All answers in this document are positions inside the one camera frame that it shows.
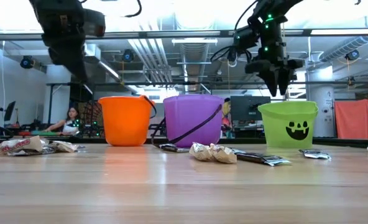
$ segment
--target purple bucket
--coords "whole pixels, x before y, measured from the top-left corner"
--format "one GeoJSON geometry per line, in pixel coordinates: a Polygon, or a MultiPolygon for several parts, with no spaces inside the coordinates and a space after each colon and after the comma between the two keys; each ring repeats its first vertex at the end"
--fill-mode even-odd
{"type": "MultiPolygon", "coordinates": [[[[165,107],[167,138],[170,140],[180,137],[195,126],[204,122],[216,111],[224,100],[211,95],[181,95],[166,98],[165,107]]],[[[221,133],[221,110],[217,115],[200,129],[191,133],[175,145],[190,147],[193,142],[204,145],[217,144],[221,133]]]]}

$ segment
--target jack-o'-lantern face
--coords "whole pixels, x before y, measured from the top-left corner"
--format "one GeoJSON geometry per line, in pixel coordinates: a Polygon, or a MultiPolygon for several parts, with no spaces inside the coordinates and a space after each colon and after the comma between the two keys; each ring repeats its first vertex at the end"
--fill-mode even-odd
{"type": "Polygon", "coordinates": [[[286,127],[286,132],[288,135],[294,139],[294,140],[304,140],[307,138],[308,135],[308,124],[307,121],[304,121],[302,123],[296,123],[296,122],[289,122],[289,126],[286,127]]]}

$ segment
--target wooden table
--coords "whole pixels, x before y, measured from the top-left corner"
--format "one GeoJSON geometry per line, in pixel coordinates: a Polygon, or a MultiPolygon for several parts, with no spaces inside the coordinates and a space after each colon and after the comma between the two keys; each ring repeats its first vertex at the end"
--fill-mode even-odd
{"type": "Polygon", "coordinates": [[[100,144],[76,154],[0,156],[0,224],[368,223],[366,149],[315,148],[332,161],[268,149],[292,165],[227,165],[100,144]]]}

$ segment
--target bucket handle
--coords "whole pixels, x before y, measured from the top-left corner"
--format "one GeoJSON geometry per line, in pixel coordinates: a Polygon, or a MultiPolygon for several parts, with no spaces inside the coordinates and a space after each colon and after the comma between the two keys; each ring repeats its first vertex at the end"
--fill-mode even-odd
{"type": "Polygon", "coordinates": [[[164,144],[176,144],[177,142],[181,141],[183,138],[189,136],[190,134],[194,133],[196,130],[202,128],[205,124],[207,124],[209,121],[211,121],[220,111],[221,111],[221,108],[223,106],[222,105],[219,105],[217,107],[217,109],[214,111],[214,113],[209,117],[207,118],[206,120],[204,120],[202,123],[198,124],[197,126],[195,126],[193,129],[187,131],[186,133],[182,134],[181,136],[175,138],[175,139],[172,139],[171,141],[168,141],[166,143],[163,143],[163,144],[154,144],[154,137],[155,135],[157,134],[157,131],[163,126],[165,125],[166,123],[166,117],[158,124],[158,126],[155,128],[155,131],[154,133],[151,135],[151,144],[154,145],[155,147],[158,147],[158,148],[161,148],[161,145],[164,145],[164,144]]]}
{"type": "Polygon", "coordinates": [[[151,107],[155,111],[155,114],[153,116],[151,116],[149,119],[152,119],[152,118],[156,117],[156,115],[157,115],[157,109],[156,109],[156,107],[154,105],[154,102],[150,101],[147,96],[142,95],[142,97],[151,105],[151,107]]]}

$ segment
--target red curtain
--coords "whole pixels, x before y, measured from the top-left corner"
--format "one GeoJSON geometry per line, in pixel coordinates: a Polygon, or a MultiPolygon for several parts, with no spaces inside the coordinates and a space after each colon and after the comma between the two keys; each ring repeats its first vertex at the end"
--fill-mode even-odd
{"type": "Polygon", "coordinates": [[[334,103],[339,139],[368,139],[368,100],[334,103]]]}

